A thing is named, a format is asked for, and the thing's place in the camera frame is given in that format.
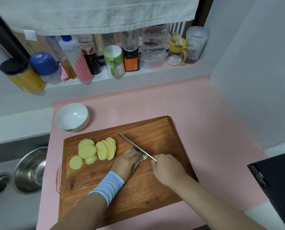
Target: person's left hand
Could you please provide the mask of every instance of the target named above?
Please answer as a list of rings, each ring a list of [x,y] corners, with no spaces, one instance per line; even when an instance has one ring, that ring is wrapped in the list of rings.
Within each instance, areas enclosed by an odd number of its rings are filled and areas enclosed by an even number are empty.
[[[142,160],[143,157],[140,152],[133,148],[129,148],[116,159],[110,170],[118,174],[122,180],[126,182],[135,172]]]

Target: towel tag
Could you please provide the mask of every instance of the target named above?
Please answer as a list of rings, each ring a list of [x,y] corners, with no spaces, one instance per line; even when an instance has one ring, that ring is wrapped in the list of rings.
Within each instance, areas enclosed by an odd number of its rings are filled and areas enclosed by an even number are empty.
[[[36,32],[32,30],[24,30],[25,38],[27,40],[37,41]]]

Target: wooden cutting board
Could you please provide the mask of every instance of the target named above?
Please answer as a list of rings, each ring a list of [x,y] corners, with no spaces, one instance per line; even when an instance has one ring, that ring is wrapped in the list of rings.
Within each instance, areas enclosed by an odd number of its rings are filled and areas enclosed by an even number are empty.
[[[72,136],[64,140],[58,219],[63,217],[80,199],[86,197],[106,176],[115,159],[132,147],[116,131],[150,155],[160,153],[173,155],[181,162],[187,174],[198,180],[169,116]],[[78,154],[78,144],[82,139],[92,139],[97,143],[108,137],[114,138],[117,142],[114,159],[110,161],[98,159],[91,165],[84,162],[83,167],[79,170],[69,167],[70,159]],[[101,218],[98,228],[179,201],[181,201],[180,197],[170,188],[162,185],[153,175],[150,158],[147,158],[140,163],[132,177],[112,200]]]

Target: blue container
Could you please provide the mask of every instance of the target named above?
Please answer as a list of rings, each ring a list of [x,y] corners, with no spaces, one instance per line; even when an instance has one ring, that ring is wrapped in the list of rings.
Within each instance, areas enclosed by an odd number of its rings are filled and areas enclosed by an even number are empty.
[[[51,54],[40,51],[30,57],[31,66],[37,74],[48,84],[61,82],[61,68]]]

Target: stainless steel bowl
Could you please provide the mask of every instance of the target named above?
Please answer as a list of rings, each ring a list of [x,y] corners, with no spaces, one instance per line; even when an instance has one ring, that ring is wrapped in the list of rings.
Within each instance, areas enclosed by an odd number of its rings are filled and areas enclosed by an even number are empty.
[[[28,153],[14,170],[14,186],[21,193],[41,191],[45,159],[48,147],[40,147]]]

